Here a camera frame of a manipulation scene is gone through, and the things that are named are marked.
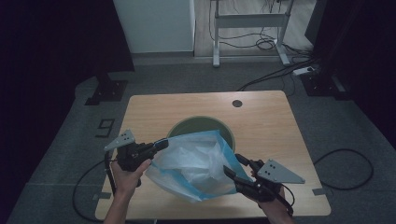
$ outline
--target power strip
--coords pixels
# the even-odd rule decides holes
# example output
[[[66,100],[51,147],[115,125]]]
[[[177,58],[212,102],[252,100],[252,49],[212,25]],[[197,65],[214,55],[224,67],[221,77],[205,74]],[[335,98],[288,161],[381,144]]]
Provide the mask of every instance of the power strip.
[[[300,76],[300,75],[309,75],[309,74],[312,74],[313,72],[315,72],[315,69],[313,67],[309,66],[309,67],[305,67],[305,68],[296,69],[293,71],[293,74],[295,76]]]

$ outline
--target green circle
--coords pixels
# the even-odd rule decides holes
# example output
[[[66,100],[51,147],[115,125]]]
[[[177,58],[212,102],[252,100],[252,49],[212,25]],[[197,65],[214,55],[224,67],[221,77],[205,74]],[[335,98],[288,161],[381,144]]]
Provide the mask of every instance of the green circle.
[[[231,130],[222,121],[207,116],[194,116],[183,119],[171,129],[167,137],[212,130],[219,130],[221,137],[223,137],[228,146],[235,151],[235,140],[233,139]]]

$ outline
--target clear plastic bag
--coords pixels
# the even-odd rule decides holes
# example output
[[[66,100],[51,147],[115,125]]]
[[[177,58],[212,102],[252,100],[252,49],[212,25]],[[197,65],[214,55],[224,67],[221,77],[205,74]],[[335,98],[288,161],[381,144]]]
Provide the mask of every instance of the clear plastic bag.
[[[189,133],[168,139],[146,171],[154,183],[192,203],[236,193],[223,165],[249,179],[219,131]]]

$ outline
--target wire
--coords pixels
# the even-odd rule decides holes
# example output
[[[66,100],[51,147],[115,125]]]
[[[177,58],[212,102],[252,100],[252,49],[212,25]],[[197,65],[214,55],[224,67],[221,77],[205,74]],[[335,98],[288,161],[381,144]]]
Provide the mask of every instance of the wire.
[[[296,90],[296,87],[295,87],[294,78],[293,78],[293,76],[291,75],[291,73],[287,73],[287,74],[286,74],[286,71],[285,71],[284,74],[283,74],[283,76],[280,77],[280,78],[282,79],[282,91],[284,91],[284,90],[285,90],[285,87],[286,87],[285,80],[283,80],[283,77],[286,76],[286,75],[289,75],[289,76],[290,76],[291,82],[293,83],[293,85],[292,85],[292,86],[293,86],[293,90],[291,91],[291,93],[289,93],[289,94],[286,95],[286,97],[289,97],[289,96],[294,95],[295,90]]]
[[[210,38],[212,40],[215,40],[215,38],[213,38],[212,31],[210,29],[211,23],[212,23],[211,22],[211,16],[210,16],[211,12],[212,12],[212,1],[210,1],[210,3],[209,3],[209,35],[210,35]],[[256,44],[254,44],[254,45],[250,45],[250,46],[236,46],[236,45],[233,45],[233,44],[230,44],[230,43],[227,43],[227,42],[223,42],[223,41],[219,41],[219,43],[231,46],[233,48],[238,48],[238,49],[249,49],[249,48],[255,48],[255,47],[257,47],[259,49],[272,49],[275,46],[275,44],[273,44],[273,41],[271,41],[271,40],[273,40],[273,38],[271,36],[269,36],[269,35],[264,35],[262,32],[263,32],[263,28],[262,28],[262,31],[259,34],[258,33],[251,33],[251,34],[247,34],[247,35],[239,35],[239,36],[232,36],[232,37],[223,37],[223,36],[219,35],[219,39],[236,39],[236,38],[242,38],[242,37],[250,36],[250,35],[259,35],[261,37],[261,39],[257,40]],[[262,44],[269,44],[270,47],[269,48],[261,47]]]
[[[83,215],[81,212],[79,212],[79,210],[78,210],[78,208],[77,208],[77,205],[76,205],[76,192],[77,192],[77,187],[78,187],[79,183],[81,182],[81,180],[82,180],[91,170],[93,170],[96,166],[100,165],[102,162],[104,162],[104,161],[99,161],[99,162],[96,163],[93,167],[91,167],[88,171],[86,171],[86,172],[84,173],[84,175],[82,175],[82,176],[79,178],[78,182],[76,183],[76,185],[74,186],[74,189],[73,189],[73,198],[72,198],[72,201],[73,201],[73,209],[76,211],[76,213],[77,213],[80,217],[82,217],[82,218],[84,218],[84,219],[86,219],[86,220],[89,220],[89,221],[91,221],[91,222],[103,222],[103,221],[101,221],[101,220],[99,220],[99,219],[94,219],[94,218],[86,217],[86,216]]]
[[[244,91],[248,86],[256,84],[256,83],[263,82],[263,81],[268,80],[268,79],[272,79],[272,78],[276,78],[276,77],[283,77],[285,75],[291,74],[293,70],[301,68],[301,67],[304,67],[304,66],[307,66],[308,64],[311,64],[311,63],[315,63],[316,61],[317,61],[317,59],[309,59],[309,60],[306,60],[306,61],[301,62],[301,63],[296,63],[296,64],[294,64],[294,65],[292,65],[290,67],[282,68],[280,70],[277,70],[277,71],[272,72],[270,74],[267,74],[267,75],[265,75],[263,77],[259,77],[257,79],[254,79],[254,80],[248,82],[247,84],[245,84],[241,88],[239,88],[237,91]],[[280,73],[280,72],[283,72],[283,71],[285,71],[283,74],[275,76],[277,73]]]
[[[305,55],[293,56],[293,57],[291,57],[291,61],[292,61],[293,63],[296,63],[296,62],[294,61],[294,59],[296,59],[296,58],[307,58],[307,59],[309,59],[310,57],[309,57],[309,56],[305,56]]]
[[[111,160],[110,160],[110,156],[109,156],[109,155],[110,155],[110,152],[107,151],[107,152],[105,153],[105,159],[104,159],[104,162],[105,162],[105,170],[106,170],[106,174],[107,174],[107,176],[108,176],[108,181],[110,182],[111,191],[113,192],[113,195],[115,195],[115,194],[116,194],[117,188],[116,188],[116,183],[115,183],[115,181],[114,181],[113,174],[111,173],[111,168],[110,168],[110,162],[111,162]]]
[[[317,161],[314,162],[314,165],[316,165],[318,162],[322,161],[324,158],[326,158],[326,157],[332,155],[333,153],[335,153],[335,152],[340,152],[340,151],[349,151],[349,152],[353,152],[353,153],[356,153],[356,154],[360,155],[362,158],[364,158],[364,159],[368,162],[368,164],[370,165],[370,174],[369,174],[369,176],[368,176],[365,180],[363,180],[361,183],[359,183],[359,184],[357,184],[357,185],[355,185],[355,186],[353,186],[353,187],[349,187],[349,188],[337,187],[337,186],[328,184],[328,183],[323,182],[323,181],[320,181],[320,183],[321,183],[322,185],[324,185],[324,186],[327,186],[327,187],[331,188],[331,189],[339,189],[339,190],[352,190],[352,189],[358,189],[358,188],[362,187],[363,185],[367,184],[367,183],[373,178],[373,175],[374,175],[374,166],[372,165],[372,163],[370,162],[370,160],[367,159],[367,157],[365,157],[365,156],[364,156],[363,154],[361,154],[359,151],[356,151],[356,150],[354,150],[354,149],[349,149],[349,148],[340,148],[340,149],[336,149],[336,150],[334,150],[334,151],[331,151],[331,152],[329,152],[329,153],[324,154],[322,157],[320,157]]]
[[[289,193],[291,194],[291,198],[293,199],[293,201],[292,201],[292,203],[290,204],[290,206],[293,206],[294,203],[295,203],[295,201],[296,201],[296,199],[294,198],[293,192],[291,191],[291,189],[289,189],[288,187],[286,187],[284,184],[282,184],[282,186],[283,186],[283,188],[287,189],[287,190],[289,191]]]
[[[268,7],[268,0],[265,0],[262,4],[262,8],[260,9],[260,13],[264,13],[264,9]]]
[[[233,0],[233,9],[239,14],[239,11],[235,7],[235,0]]]
[[[268,2],[268,0],[266,1],[266,3],[268,5],[268,7],[269,7],[270,13],[272,13],[272,9],[273,9],[275,0],[273,0],[272,5],[271,5],[271,3]],[[278,13],[280,12],[281,5],[282,5],[282,1],[279,0]],[[235,2],[234,1],[233,1],[233,8],[235,9],[235,11],[238,12],[238,10],[236,10],[236,8],[235,8]],[[265,2],[264,2],[264,5],[262,6],[262,9],[261,9],[262,12],[263,12],[264,8],[265,8]],[[212,11],[212,1],[210,1],[210,3],[209,3],[209,13],[208,13],[209,14],[209,35],[210,35],[210,38],[212,40],[215,40],[213,38],[212,31],[211,31],[211,28],[210,28],[211,27],[211,16],[210,16],[211,15],[211,11]],[[219,41],[219,44],[228,45],[228,46],[231,46],[231,47],[236,48],[236,49],[250,49],[250,48],[258,48],[258,49],[261,49],[261,50],[273,49],[275,47],[275,43],[274,43],[275,39],[273,37],[269,36],[269,35],[263,34],[262,33],[263,31],[266,31],[266,30],[264,30],[264,28],[262,27],[262,30],[260,31],[259,34],[251,33],[251,34],[247,34],[247,35],[238,35],[238,36],[231,36],[231,37],[223,37],[223,36],[218,35],[219,39],[225,39],[225,40],[242,38],[242,37],[246,37],[246,36],[250,36],[250,35],[259,35],[260,39],[258,39],[254,45],[236,46],[236,45],[224,42],[224,41]],[[277,39],[279,39],[279,27],[276,27],[276,35],[277,35]],[[294,52],[294,53],[297,53],[297,54],[300,54],[300,55],[306,55],[306,56],[309,56],[309,55],[312,54],[312,50],[295,49],[295,48],[292,48],[291,46],[289,46],[289,45],[287,45],[285,43],[282,43],[282,45],[285,46],[286,50],[289,51],[289,52]]]

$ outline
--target floor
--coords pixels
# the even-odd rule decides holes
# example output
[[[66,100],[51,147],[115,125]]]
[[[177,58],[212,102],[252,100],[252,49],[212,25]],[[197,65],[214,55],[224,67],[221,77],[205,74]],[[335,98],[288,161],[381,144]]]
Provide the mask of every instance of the floor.
[[[78,180],[103,160],[103,146],[120,132],[128,100],[137,94],[236,91],[245,83],[283,68],[280,62],[177,63],[137,65],[133,73],[113,74],[112,79],[127,79],[128,86],[120,102],[84,105],[92,96],[95,78],[76,87],[76,100],[43,160],[26,183],[8,223],[91,223],[105,179],[103,166],[91,170],[77,187]],[[326,217],[296,217],[296,223],[396,223],[396,151],[360,111],[353,101],[332,97],[308,97],[301,80],[283,76],[249,86],[246,91],[282,90],[288,95],[312,161],[337,148],[352,148],[369,158],[373,178],[361,188],[338,190],[324,187],[332,213]],[[103,119],[114,119],[108,138],[98,129]],[[351,187],[370,174],[367,161],[357,154],[341,152],[316,165],[320,180],[339,187]],[[263,223],[262,218],[157,223]]]
[[[307,24],[311,17],[317,0],[294,1],[288,29],[285,34],[284,43],[296,49],[312,49],[312,44],[304,36]],[[271,0],[228,0],[219,1],[220,15],[236,14],[262,14],[262,13],[285,13],[290,1],[271,1]],[[209,57],[212,53],[214,36],[214,12],[216,3],[212,1],[195,0],[196,34],[195,49],[196,57]],[[259,34],[263,29],[264,35],[277,37],[277,28],[233,28],[220,29],[219,36],[229,38],[233,36]],[[221,39],[220,41],[232,44],[237,47],[254,46],[260,39],[258,35],[248,35],[235,39]],[[267,49],[268,44],[262,44],[262,48]],[[226,44],[220,44],[220,56],[239,56],[239,55],[269,55],[276,56],[275,49],[263,50],[253,48],[235,48]]]

